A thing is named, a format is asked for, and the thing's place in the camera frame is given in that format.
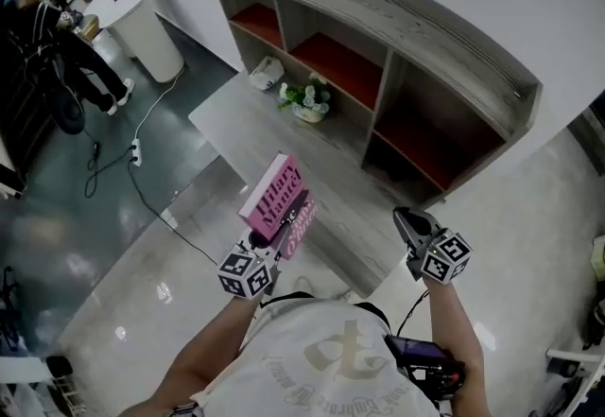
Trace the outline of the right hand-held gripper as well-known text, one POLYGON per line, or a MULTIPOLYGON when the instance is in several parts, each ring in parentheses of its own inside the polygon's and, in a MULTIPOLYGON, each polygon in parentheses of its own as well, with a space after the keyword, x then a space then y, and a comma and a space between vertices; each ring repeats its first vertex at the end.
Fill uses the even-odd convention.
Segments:
MULTIPOLYGON (((392 217, 405 244, 409 243, 408 226, 413 230, 439 228, 432 215, 410 207, 394 208, 392 217)), ((415 281, 427 277, 445 286, 464 272, 472 254, 473 249, 460 233, 440 228, 418 248, 410 250, 406 265, 415 281)))

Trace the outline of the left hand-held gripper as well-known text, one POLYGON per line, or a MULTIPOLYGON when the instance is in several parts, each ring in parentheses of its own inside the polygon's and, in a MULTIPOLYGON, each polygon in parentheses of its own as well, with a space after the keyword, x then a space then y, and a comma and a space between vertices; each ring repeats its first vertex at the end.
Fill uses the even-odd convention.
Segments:
POLYGON ((272 293, 280 274, 278 262, 282 257, 285 230, 296 218, 296 209, 286 211, 281 220, 280 232, 271 240, 251 228, 243 231, 218 265, 217 277, 225 292, 247 300, 272 293))

